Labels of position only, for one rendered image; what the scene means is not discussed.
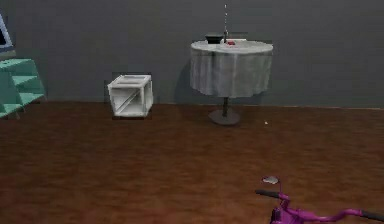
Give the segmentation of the round table with grey cloth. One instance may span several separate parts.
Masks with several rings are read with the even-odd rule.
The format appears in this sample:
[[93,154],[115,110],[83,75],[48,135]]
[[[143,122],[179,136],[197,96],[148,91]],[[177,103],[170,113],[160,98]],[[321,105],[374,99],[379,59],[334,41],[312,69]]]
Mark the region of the round table with grey cloth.
[[190,86],[203,95],[223,99],[223,108],[209,118],[219,125],[235,125],[240,115],[228,106],[230,98],[248,98],[268,88],[273,45],[230,39],[235,45],[196,41],[190,45]]

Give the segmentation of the purple toy tricycle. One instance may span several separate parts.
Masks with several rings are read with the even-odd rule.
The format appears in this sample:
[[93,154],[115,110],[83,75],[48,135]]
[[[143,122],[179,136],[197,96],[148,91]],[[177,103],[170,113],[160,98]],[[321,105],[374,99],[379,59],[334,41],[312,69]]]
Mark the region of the purple toy tricycle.
[[330,223],[341,221],[347,216],[357,216],[384,222],[384,215],[358,209],[345,209],[333,216],[318,216],[313,212],[290,208],[289,196],[281,192],[257,189],[255,193],[280,200],[279,206],[272,209],[269,224],[305,224],[306,222]]

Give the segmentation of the black bowl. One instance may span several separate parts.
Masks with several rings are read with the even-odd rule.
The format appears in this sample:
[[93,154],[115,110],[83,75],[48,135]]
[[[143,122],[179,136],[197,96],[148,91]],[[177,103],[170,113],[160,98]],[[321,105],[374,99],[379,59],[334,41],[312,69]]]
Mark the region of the black bowl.
[[221,33],[207,33],[205,38],[209,44],[220,44],[224,35]]

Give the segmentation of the green shelf unit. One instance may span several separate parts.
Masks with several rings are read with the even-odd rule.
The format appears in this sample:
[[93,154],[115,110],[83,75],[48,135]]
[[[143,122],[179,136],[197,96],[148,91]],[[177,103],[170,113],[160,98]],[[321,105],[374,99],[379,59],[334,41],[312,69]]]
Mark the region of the green shelf unit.
[[0,118],[41,97],[46,97],[46,91],[32,59],[0,61]]

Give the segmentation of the television set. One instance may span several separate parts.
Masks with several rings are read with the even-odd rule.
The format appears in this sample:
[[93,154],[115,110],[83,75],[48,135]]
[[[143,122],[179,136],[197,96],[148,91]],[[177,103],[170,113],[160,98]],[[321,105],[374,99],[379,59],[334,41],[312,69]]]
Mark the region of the television set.
[[0,14],[0,52],[7,52],[14,49],[11,37],[8,33],[7,26]]

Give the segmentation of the white wooden crate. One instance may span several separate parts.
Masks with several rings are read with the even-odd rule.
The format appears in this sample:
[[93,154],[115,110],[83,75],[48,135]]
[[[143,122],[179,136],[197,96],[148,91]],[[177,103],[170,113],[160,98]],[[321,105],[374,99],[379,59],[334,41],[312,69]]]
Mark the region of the white wooden crate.
[[153,105],[150,75],[120,75],[107,85],[116,117],[146,117]]

